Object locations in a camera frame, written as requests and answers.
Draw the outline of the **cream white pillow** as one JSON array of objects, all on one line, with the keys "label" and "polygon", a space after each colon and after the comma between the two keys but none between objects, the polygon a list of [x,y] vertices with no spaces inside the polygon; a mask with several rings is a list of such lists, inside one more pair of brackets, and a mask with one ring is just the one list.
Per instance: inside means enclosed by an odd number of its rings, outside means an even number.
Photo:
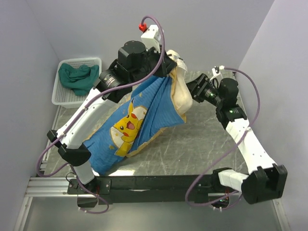
[{"label": "cream white pillow", "polygon": [[169,74],[172,79],[171,99],[176,111],[182,116],[193,104],[192,96],[184,80],[187,74],[187,66],[180,55],[174,50],[168,50],[167,55],[177,64]]}]

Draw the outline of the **yellow and blue pillowcase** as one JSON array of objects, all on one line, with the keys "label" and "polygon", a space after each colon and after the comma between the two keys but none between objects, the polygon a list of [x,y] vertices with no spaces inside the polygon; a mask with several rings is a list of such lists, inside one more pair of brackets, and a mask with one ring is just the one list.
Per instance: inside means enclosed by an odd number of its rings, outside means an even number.
[{"label": "yellow and blue pillowcase", "polygon": [[183,77],[175,70],[168,77],[150,77],[84,141],[95,172],[104,175],[124,158],[139,153],[164,129],[186,122],[185,111],[174,101],[178,80]]}]

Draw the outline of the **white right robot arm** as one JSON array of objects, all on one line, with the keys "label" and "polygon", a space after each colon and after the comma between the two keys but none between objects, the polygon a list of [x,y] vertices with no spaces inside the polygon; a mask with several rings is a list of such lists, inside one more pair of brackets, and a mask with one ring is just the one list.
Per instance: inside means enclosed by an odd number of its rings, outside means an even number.
[{"label": "white right robot arm", "polygon": [[216,86],[202,74],[187,87],[196,102],[207,101],[215,106],[218,121],[237,144],[248,169],[247,174],[231,168],[215,169],[211,180],[213,190],[222,192],[227,187],[232,188],[241,192],[249,204],[281,198],[287,169],[276,164],[251,129],[244,110],[237,103],[238,82],[224,78]]}]

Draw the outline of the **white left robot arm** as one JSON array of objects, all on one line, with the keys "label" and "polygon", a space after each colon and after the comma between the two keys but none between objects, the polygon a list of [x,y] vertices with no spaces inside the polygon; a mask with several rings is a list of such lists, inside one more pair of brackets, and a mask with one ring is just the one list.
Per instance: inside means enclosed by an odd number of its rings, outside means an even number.
[{"label": "white left robot arm", "polygon": [[186,122],[193,104],[186,73],[176,51],[128,41],[69,121],[49,131],[84,193],[99,188],[98,175]]}]

